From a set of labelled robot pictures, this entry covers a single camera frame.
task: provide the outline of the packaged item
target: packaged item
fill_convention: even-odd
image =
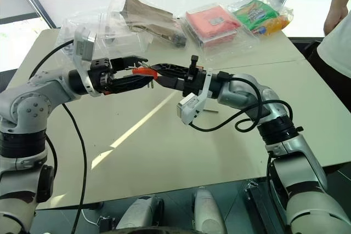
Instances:
[[[282,30],[293,19],[293,10],[273,0],[244,0],[228,6],[255,35]]]
[[[257,38],[219,4],[188,11],[182,22],[206,58],[224,52],[241,53],[257,43]]]
[[[144,53],[152,35],[146,32],[132,32],[122,17],[107,12],[107,8],[76,13],[64,20],[56,40],[56,46],[74,38],[78,25],[83,25],[97,34],[94,46],[93,59],[118,58],[128,55]],[[62,49],[67,57],[72,57],[72,44]]]
[[[180,23],[173,18],[170,12],[152,7],[139,0],[126,0],[120,14],[131,31],[149,32],[178,48],[186,44],[186,36]]]

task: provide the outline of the transparent plastic container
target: transparent plastic container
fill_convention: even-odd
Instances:
[[[76,13],[64,20],[56,46],[74,39],[78,25],[83,25],[97,34],[94,46],[93,59],[119,58],[128,55],[144,53],[152,42],[153,36],[146,32],[132,32],[127,27],[120,14],[111,15],[106,9],[97,9],[89,12]],[[62,49],[66,58],[73,56],[73,45]],[[58,63],[63,65],[62,56],[57,56]]]
[[[241,54],[259,42],[245,25],[219,4],[186,12],[182,23],[205,59],[224,53]]]

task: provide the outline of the white shirt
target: white shirt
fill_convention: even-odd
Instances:
[[[351,78],[351,12],[323,39],[317,52],[325,63]]]

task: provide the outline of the person's arm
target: person's arm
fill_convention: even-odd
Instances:
[[[348,14],[346,4],[349,0],[332,0],[328,16],[324,22],[324,33],[328,35]]]

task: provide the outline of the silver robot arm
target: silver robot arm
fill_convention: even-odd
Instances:
[[[258,84],[252,76],[236,74],[235,77],[252,82],[263,101],[279,99],[273,90]],[[242,109],[252,103],[249,99],[252,96],[255,95],[248,84],[231,81],[223,85],[217,100],[220,104]],[[299,133],[301,129],[293,126],[281,104],[266,104],[264,107],[269,114],[260,119],[257,128],[273,158],[269,171],[274,188],[285,190],[280,195],[281,203],[286,209],[287,224],[292,233],[351,233],[351,221],[342,207],[326,193],[326,175]]]
[[[39,73],[0,93],[0,233],[29,232],[37,205],[51,196],[54,170],[44,164],[47,118],[79,97],[61,71]]]
[[[183,91],[185,98],[178,103],[177,111],[185,124],[193,126],[192,121],[203,110],[206,98],[217,99],[220,104],[240,110],[256,104],[258,98],[252,86],[233,78],[253,84],[263,102],[279,99],[272,89],[260,85],[250,75],[225,72],[215,75],[211,70],[197,67],[196,62],[197,57],[193,56],[189,68],[176,65],[152,67],[165,76],[156,80],[160,85]],[[257,111],[256,107],[245,113],[254,121]],[[203,132],[213,130],[195,128]],[[257,128],[273,160],[269,173],[280,203],[286,209],[287,224],[292,233],[351,233],[350,220],[341,206],[326,193],[326,175],[300,133],[303,129],[295,128],[283,105],[263,104]]]
[[[92,60],[94,35],[86,28],[78,29],[74,43],[75,70],[43,71],[0,93],[0,234],[28,233],[37,205],[52,195],[54,169],[45,165],[47,119],[52,111],[84,94],[126,92],[153,79],[146,75],[114,79],[117,71],[147,59]]]

